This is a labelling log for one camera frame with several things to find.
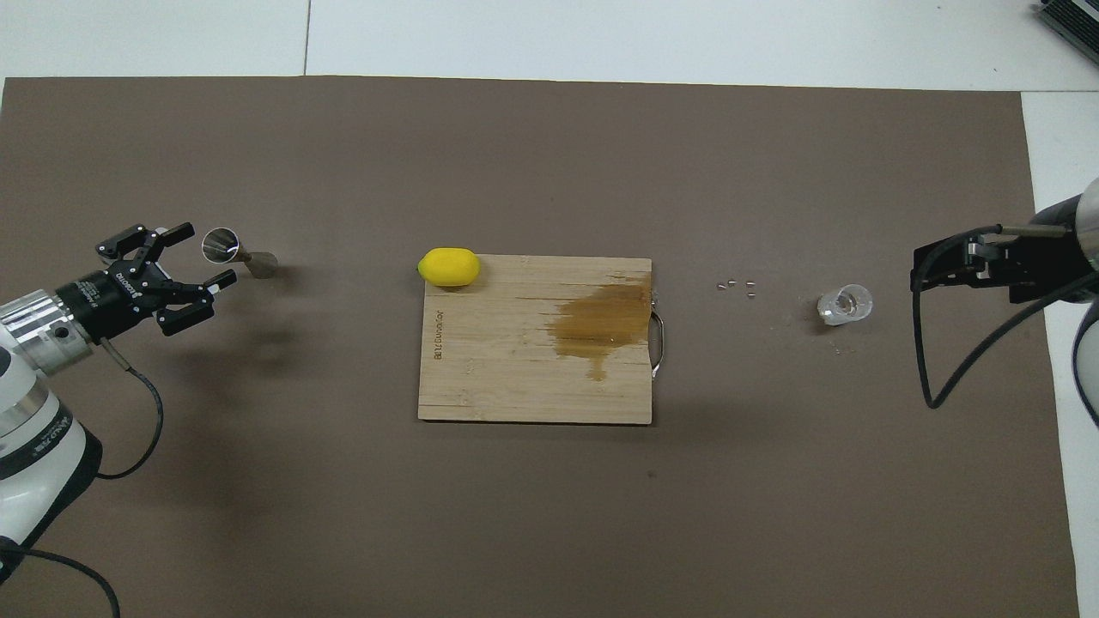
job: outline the brown spill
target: brown spill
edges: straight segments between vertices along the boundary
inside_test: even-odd
[[[648,339],[652,276],[623,279],[628,283],[602,285],[595,294],[562,305],[562,317],[548,329],[557,354],[591,361],[588,377],[598,382],[607,377],[603,361],[611,352]]]

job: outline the white table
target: white table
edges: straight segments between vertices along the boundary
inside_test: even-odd
[[[1099,66],[1030,7],[1026,0],[0,0],[0,78],[338,74],[1019,90],[1041,209],[1099,176]],[[1076,396],[1069,363],[1083,310],[1052,307],[1046,327],[1080,614],[1099,618],[1099,430]]]

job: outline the yellow lemon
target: yellow lemon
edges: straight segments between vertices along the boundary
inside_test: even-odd
[[[417,265],[420,276],[439,287],[467,286],[480,274],[480,260],[468,249],[440,246]]]

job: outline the metal jigger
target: metal jigger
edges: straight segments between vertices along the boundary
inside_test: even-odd
[[[214,264],[242,262],[252,276],[257,279],[269,279],[278,269],[275,254],[264,251],[244,251],[236,232],[229,228],[214,228],[202,239],[202,256]]]

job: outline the clear plastic cup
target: clear plastic cup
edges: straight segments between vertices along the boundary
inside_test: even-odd
[[[870,309],[874,309],[870,290],[857,284],[833,289],[817,301],[817,312],[830,327],[857,322],[869,316]]]

